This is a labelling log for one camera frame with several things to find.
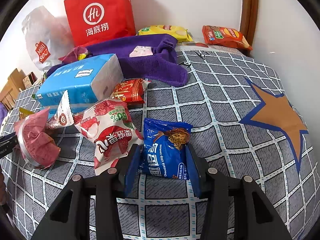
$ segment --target shopping bag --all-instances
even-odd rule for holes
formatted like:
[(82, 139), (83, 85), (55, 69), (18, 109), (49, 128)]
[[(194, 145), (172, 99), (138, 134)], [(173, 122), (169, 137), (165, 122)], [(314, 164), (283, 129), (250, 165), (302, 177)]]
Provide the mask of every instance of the shopping bag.
[(65, 0), (76, 46), (135, 35), (130, 0)]
[(60, 57), (73, 49), (70, 31), (44, 6), (31, 11), (22, 22), (28, 54), (41, 71), (60, 64)]

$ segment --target checkered fabric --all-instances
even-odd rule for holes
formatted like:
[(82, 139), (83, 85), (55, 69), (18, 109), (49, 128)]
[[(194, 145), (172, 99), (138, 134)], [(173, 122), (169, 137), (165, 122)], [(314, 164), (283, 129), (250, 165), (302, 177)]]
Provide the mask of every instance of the checkered fabric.
[[(301, 170), (281, 132), (265, 130), (239, 120), (260, 103), (245, 81), (249, 78), (272, 94), (283, 93), (279, 76), (252, 58), (204, 50), (178, 51), (179, 64), (188, 71), (188, 83), (179, 88), (152, 81), (144, 105), (130, 109), (133, 123), (143, 130), (145, 117), (191, 123), (196, 153), (225, 175), (252, 176), (283, 219), (293, 239), (302, 239), (319, 217), (320, 178), (309, 135), (303, 135)], [(32, 100), (36, 88), (20, 93), (5, 127), (13, 131), (18, 106), (39, 110)], [(19, 155), (0, 161), (14, 222), (30, 239), (49, 206), (71, 176), (94, 176), (95, 145), (74, 126), (58, 130), (61, 153), (46, 170), (31, 170)], [(206, 200), (193, 194), (190, 181), (137, 174), (126, 199), (117, 199), (125, 239), (198, 239)], [(91, 199), (90, 233), (95, 239), (95, 198)], [(230, 198), (228, 239), (233, 239), (234, 204)]]

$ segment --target green label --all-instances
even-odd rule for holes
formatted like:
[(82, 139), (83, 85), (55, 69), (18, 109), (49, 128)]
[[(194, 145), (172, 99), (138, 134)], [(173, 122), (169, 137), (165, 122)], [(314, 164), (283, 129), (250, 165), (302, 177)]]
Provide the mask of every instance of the green label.
[(142, 32), (148, 32), (150, 31), (150, 27), (144, 27), (141, 29)]
[(223, 36), (219, 31), (214, 31), (214, 35), (216, 36), (217, 39), (223, 39)]

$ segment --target silver rivet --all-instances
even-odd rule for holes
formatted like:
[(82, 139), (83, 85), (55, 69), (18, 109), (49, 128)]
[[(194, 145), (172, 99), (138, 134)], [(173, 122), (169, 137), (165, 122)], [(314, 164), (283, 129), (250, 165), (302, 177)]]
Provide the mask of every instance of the silver rivet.
[(250, 176), (244, 176), (244, 181), (246, 181), (246, 182), (252, 182), (252, 177), (250, 177)]
[(209, 168), (208, 172), (211, 173), (211, 174), (216, 174), (218, 171), (217, 171), (216, 168)]
[(110, 169), (108, 169), (108, 173), (109, 174), (115, 174), (117, 172), (117, 169), (116, 168), (110, 168)]
[(79, 181), (81, 179), (81, 176), (80, 175), (74, 175), (73, 177), (72, 177), (72, 180), (73, 181)]

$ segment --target red paper bag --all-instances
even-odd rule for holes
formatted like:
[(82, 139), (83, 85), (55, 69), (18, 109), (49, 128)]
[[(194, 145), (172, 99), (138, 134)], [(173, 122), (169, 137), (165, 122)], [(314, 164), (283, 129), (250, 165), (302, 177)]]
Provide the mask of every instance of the red paper bag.
[(65, 0), (75, 46), (135, 35), (130, 0)]

